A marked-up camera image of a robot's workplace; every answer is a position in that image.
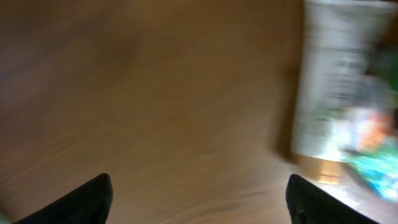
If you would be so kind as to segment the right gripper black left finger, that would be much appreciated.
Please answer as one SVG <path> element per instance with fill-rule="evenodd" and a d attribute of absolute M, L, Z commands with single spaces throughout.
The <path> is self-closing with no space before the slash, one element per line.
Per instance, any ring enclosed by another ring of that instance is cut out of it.
<path fill-rule="evenodd" d="M 17 224 L 105 224 L 113 200 L 109 174 L 102 173 Z"/>

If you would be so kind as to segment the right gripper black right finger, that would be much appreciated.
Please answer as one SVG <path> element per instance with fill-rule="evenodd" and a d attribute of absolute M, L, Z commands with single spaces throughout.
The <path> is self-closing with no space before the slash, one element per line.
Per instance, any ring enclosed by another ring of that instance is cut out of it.
<path fill-rule="evenodd" d="M 285 199 L 293 224 L 377 224 L 297 174 L 289 177 Z"/>

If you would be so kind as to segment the teal tissue pack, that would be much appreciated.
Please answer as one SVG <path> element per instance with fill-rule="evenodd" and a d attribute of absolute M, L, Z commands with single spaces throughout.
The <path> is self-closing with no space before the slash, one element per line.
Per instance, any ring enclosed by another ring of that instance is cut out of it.
<path fill-rule="evenodd" d="M 352 153 L 345 162 L 381 198 L 397 202 L 397 148 L 382 145 L 376 152 Z"/>

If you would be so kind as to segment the white cream tube gold cap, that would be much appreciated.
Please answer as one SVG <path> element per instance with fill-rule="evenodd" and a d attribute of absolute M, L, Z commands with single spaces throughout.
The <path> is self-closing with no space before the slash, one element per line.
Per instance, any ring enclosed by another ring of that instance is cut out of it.
<path fill-rule="evenodd" d="M 338 121 L 348 108 L 392 114 L 392 92 L 371 70 L 377 43 L 397 14 L 392 1 L 305 1 L 305 37 L 292 152 L 304 174 L 337 184 L 346 156 Z"/>

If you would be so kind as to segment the orange tissue pack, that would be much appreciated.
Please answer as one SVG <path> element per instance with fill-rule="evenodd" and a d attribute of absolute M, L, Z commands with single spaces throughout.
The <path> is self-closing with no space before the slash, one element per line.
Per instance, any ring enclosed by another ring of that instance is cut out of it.
<path fill-rule="evenodd" d="M 342 150 L 376 152 L 393 134 L 394 119 L 390 112 L 375 108 L 348 108 L 338 121 L 337 145 Z"/>

